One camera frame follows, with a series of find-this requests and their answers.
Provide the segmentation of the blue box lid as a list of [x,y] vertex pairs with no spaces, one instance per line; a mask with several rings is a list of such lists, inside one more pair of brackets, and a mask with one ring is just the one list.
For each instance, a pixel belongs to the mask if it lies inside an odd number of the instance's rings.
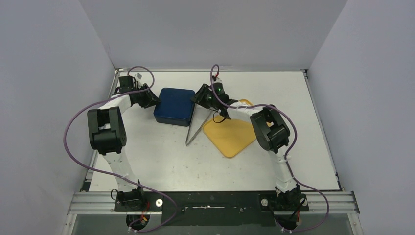
[[156,105],[153,114],[158,119],[187,120],[194,109],[191,101],[194,95],[193,90],[162,88],[159,95],[161,102]]

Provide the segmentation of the metal tongs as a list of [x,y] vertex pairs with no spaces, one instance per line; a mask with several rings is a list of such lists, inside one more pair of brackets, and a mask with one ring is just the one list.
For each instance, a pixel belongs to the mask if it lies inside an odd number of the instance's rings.
[[186,147],[190,146],[190,144],[196,139],[196,137],[202,131],[203,126],[207,123],[212,115],[212,110],[204,109],[199,105],[195,106],[185,139]]

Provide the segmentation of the blue chocolate box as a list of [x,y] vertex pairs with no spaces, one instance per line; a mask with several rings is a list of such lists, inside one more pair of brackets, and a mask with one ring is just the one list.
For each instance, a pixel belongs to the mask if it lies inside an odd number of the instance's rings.
[[153,112],[158,123],[177,126],[189,126],[192,120],[193,111],[190,112]]

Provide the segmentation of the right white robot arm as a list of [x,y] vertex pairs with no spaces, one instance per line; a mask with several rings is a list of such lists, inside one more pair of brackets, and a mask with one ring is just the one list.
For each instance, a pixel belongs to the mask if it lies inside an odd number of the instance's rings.
[[289,167],[287,154],[279,153],[281,148],[289,145],[291,132],[274,106],[250,105],[245,101],[231,99],[221,82],[215,82],[212,86],[203,84],[190,100],[205,109],[218,111],[225,119],[250,122],[258,144],[271,158],[278,205],[288,210],[296,203],[304,202],[300,186]]

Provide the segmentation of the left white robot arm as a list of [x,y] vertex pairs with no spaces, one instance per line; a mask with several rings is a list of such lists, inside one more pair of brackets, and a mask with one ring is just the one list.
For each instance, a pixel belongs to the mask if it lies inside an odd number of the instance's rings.
[[127,134],[122,115],[135,104],[150,108],[161,102],[140,78],[140,74],[121,76],[112,100],[87,112],[90,145],[104,157],[115,175],[116,206],[131,211],[144,210],[149,202],[124,150]]

